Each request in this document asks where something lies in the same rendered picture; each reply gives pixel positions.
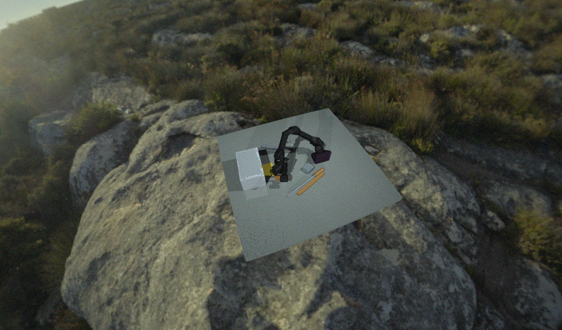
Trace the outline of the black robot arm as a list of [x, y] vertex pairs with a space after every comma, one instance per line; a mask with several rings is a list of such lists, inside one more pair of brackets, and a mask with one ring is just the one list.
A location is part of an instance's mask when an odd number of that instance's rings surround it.
[[[324, 152], [323, 149], [323, 145], [324, 142], [319, 138], [319, 137], [312, 137], [309, 134], [304, 133], [302, 130], [300, 130], [298, 128], [298, 126], [292, 126], [289, 127], [288, 130], [285, 130], [282, 132], [282, 136], [281, 136], [281, 140], [279, 143], [279, 147], [278, 149], [275, 151], [274, 154], [274, 166], [272, 167], [272, 172], [274, 175], [278, 175], [278, 173], [281, 174], [282, 169], [287, 168], [287, 161], [289, 160], [288, 158], [284, 158], [285, 156], [285, 145], [287, 144], [287, 138], [289, 136], [289, 134], [297, 134], [307, 140], [310, 141], [310, 144], [312, 144], [315, 149], [315, 153], [321, 153]], [[280, 160], [280, 161], [277, 161]]]

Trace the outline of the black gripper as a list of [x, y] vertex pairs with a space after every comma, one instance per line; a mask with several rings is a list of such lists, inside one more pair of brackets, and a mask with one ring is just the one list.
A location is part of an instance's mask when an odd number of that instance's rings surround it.
[[287, 168], [281, 170], [280, 182], [288, 182]]

